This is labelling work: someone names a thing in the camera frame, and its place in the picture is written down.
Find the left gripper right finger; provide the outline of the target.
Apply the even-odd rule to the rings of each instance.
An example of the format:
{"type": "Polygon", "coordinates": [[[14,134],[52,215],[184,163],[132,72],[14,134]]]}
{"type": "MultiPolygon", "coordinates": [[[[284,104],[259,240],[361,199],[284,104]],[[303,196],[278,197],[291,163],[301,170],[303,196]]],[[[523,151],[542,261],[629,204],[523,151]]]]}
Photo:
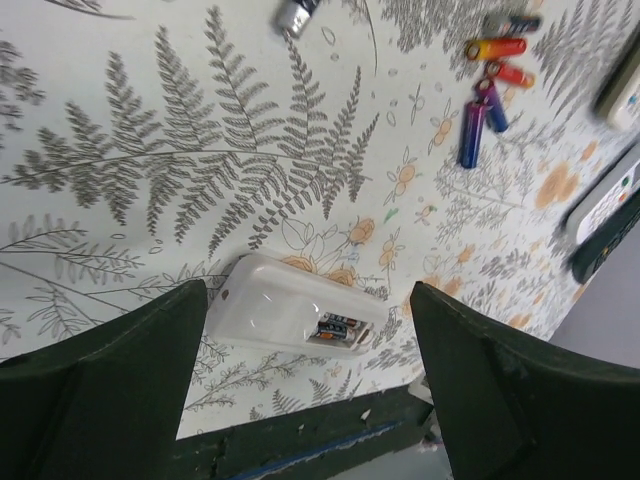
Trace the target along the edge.
{"type": "Polygon", "coordinates": [[[638,369],[556,347],[426,283],[410,305],[454,478],[638,478],[638,369]]]}

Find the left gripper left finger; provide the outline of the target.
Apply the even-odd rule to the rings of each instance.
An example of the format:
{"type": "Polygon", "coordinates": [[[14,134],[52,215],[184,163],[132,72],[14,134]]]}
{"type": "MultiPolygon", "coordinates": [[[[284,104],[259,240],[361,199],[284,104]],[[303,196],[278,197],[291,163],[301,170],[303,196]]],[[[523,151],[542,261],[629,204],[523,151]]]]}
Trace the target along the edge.
{"type": "Polygon", "coordinates": [[[1,364],[4,479],[162,479],[208,307],[188,281],[1,364]]]}

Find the blue AAA battery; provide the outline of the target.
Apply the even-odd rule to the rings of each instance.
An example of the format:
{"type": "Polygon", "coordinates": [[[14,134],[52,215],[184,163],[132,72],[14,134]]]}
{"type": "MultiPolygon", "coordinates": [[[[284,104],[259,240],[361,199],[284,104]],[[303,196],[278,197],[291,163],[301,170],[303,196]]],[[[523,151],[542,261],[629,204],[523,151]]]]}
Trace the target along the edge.
{"type": "Polygon", "coordinates": [[[471,101],[465,105],[462,140],[458,154],[459,164],[465,169],[474,169],[477,166],[486,110],[487,105],[480,100],[471,101]]]}

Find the white remote control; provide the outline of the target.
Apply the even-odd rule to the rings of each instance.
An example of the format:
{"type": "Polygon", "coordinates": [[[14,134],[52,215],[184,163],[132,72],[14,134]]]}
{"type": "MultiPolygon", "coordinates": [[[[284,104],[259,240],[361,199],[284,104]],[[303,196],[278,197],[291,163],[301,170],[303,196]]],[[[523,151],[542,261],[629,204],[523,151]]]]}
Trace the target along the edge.
{"type": "Polygon", "coordinates": [[[350,359],[370,350],[387,316],[374,296],[249,254],[212,302],[205,331],[233,346],[350,359]]]}

